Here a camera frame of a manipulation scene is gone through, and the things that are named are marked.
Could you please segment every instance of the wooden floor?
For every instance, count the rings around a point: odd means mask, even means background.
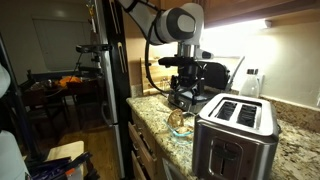
[[[93,157],[91,161],[97,169],[101,180],[119,179],[116,161],[116,150],[114,149],[114,135],[112,129],[108,129],[101,118],[95,117],[97,112],[88,113],[89,117],[79,129],[79,123],[75,108],[69,106],[67,127],[62,117],[55,120],[55,125],[60,130],[60,138],[57,142],[50,126],[45,124],[41,127],[40,135],[35,134],[41,150],[68,144],[75,141],[84,142],[84,150],[89,151]]]

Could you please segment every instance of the kitchen counter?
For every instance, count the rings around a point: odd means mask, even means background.
[[[164,123],[175,107],[162,95],[128,98],[127,102],[181,173],[187,179],[196,179],[192,173],[193,144],[175,139]],[[186,123],[192,124],[193,117],[186,118]],[[270,179],[319,179],[319,133],[303,130],[282,120],[278,123],[282,133]]]

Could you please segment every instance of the stainless steel toaster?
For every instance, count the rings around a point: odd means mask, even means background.
[[[199,179],[268,179],[278,140],[271,103],[218,94],[195,117],[192,171]]]

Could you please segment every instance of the toaster lever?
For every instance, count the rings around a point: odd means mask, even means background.
[[[232,153],[227,149],[221,148],[219,146],[214,147],[213,152],[215,155],[219,156],[220,158],[223,158],[229,161],[234,161],[237,158],[237,154]]]

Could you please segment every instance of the refrigerator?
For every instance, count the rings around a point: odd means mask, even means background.
[[[107,93],[101,109],[104,110],[103,113],[108,113],[104,114],[104,120],[112,128],[115,137],[113,143],[117,152],[119,177],[132,179],[132,142],[128,131],[128,121],[132,121],[132,118],[131,109],[126,102],[130,97],[130,82],[122,9],[114,0],[94,2],[99,43],[112,46],[111,50],[100,54]]]

